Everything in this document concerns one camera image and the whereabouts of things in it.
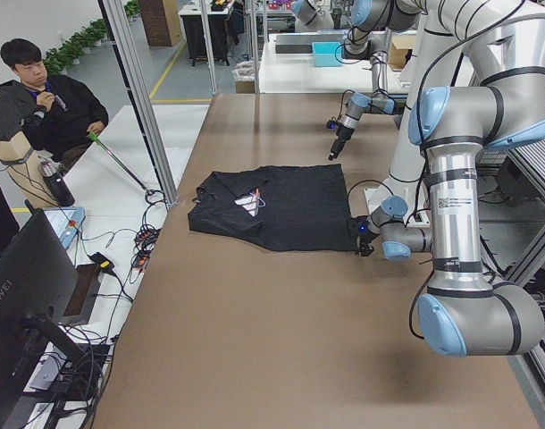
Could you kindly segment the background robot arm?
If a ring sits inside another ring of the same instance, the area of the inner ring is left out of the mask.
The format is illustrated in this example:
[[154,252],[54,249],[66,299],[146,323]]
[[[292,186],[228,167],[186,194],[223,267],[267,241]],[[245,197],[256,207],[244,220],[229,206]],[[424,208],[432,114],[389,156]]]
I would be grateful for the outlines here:
[[291,12],[295,17],[296,32],[334,29],[331,15],[316,6],[313,1],[294,1],[291,5]]

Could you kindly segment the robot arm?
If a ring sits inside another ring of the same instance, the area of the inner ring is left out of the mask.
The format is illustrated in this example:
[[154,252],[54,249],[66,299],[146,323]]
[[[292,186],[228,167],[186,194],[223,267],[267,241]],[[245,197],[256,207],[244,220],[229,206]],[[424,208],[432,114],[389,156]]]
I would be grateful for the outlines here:
[[541,310],[512,282],[483,274],[475,158],[482,149],[545,139],[545,7],[530,1],[374,1],[365,22],[404,29],[419,15],[419,81],[402,123],[424,159],[431,228],[414,236],[399,223],[399,198],[373,213],[387,257],[416,246],[432,273],[415,302],[427,344],[442,356],[520,355],[544,331]]
[[363,114],[393,115],[402,111],[404,103],[388,91],[390,32],[412,27],[421,9],[408,1],[355,1],[351,8],[351,29],[344,37],[342,56],[366,60],[372,74],[369,94],[353,91],[349,99],[340,100],[339,115],[327,121],[326,127],[336,131],[329,160],[336,159],[354,133]]

